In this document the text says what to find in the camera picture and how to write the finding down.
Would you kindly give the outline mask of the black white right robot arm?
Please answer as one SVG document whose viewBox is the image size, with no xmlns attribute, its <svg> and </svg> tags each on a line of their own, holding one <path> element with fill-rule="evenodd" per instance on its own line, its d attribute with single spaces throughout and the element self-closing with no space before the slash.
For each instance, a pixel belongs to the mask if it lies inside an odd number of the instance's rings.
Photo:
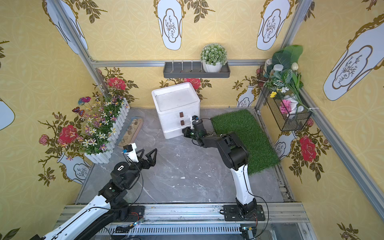
<svg viewBox="0 0 384 240">
<path fill-rule="evenodd" d="M 229 208 L 224 209 L 227 221 L 252 220 L 264 221 L 265 212 L 258 205 L 252 193 L 248 176 L 249 152 L 235 132 L 225 135 L 209 135 L 203 121 L 193 120 L 190 127 L 182 129 L 184 137 L 197 142 L 202 148 L 216 148 L 227 168 L 231 170 L 236 188 L 236 206 L 238 216 Z"/>
</svg>

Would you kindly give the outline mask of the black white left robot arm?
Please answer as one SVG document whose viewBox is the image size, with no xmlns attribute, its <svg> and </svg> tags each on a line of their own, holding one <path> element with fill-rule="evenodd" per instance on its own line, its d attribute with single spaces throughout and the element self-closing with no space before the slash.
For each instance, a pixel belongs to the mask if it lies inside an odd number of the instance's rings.
<svg viewBox="0 0 384 240">
<path fill-rule="evenodd" d="M 128 158 L 130 162 L 116 164 L 109 182 L 84 208 L 53 231 L 42 237 L 35 235 L 31 239 L 89 240 L 110 223 L 126 220 L 132 204 L 125 201 L 124 197 L 142 176 L 142 170 L 156 165 L 157 151 L 153 149 L 147 154 L 143 149 L 128 152 L 137 158 L 136 162 Z"/>
</svg>

